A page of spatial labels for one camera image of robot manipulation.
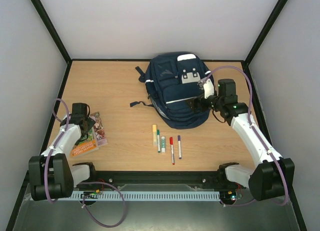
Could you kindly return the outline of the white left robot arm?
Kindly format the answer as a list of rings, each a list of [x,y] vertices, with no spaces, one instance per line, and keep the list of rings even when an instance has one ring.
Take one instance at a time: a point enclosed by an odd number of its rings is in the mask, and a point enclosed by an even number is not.
[[[51,145],[28,161],[30,193],[34,201],[68,198],[81,182],[89,181],[96,174],[92,162],[70,166],[68,156],[73,148],[88,137],[95,121],[90,117],[86,103],[73,103],[60,122],[59,132]]]

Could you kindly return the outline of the navy blue student backpack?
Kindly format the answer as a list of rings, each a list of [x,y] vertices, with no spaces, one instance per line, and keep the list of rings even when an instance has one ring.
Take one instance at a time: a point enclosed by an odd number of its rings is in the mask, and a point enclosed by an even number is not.
[[[206,64],[195,54],[180,51],[160,54],[150,60],[146,71],[135,68],[145,84],[150,106],[173,129],[193,129],[202,125],[210,111],[195,111],[187,100],[204,94],[198,81],[210,74]]]

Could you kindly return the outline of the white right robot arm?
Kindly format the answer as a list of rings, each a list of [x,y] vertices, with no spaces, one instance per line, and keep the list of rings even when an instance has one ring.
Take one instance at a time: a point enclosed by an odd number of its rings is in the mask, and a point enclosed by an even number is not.
[[[237,183],[249,189],[256,201],[271,199],[275,202],[278,197],[284,197],[278,205],[286,205],[293,183],[294,163],[273,148],[257,126],[247,104],[238,101],[235,81],[220,79],[217,90],[209,78],[203,78],[197,84],[203,94],[188,99],[187,104],[193,111],[219,112],[242,139],[255,165],[255,169],[249,169],[238,163],[223,164],[218,182],[224,187]]]

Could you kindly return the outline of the orange Treehouse book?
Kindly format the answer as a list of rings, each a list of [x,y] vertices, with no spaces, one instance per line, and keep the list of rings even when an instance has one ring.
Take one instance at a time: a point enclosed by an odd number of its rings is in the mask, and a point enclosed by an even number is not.
[[[99,149],[98,140],[96,138],[96,133],[94,128],[92,127],[91,130],[88,132],[86,139],[83,139],[79,142],[78,145],[74,146],[72,151],[70,152],[71,158],[76,158],[82,155],[86,155],[93,151]]]

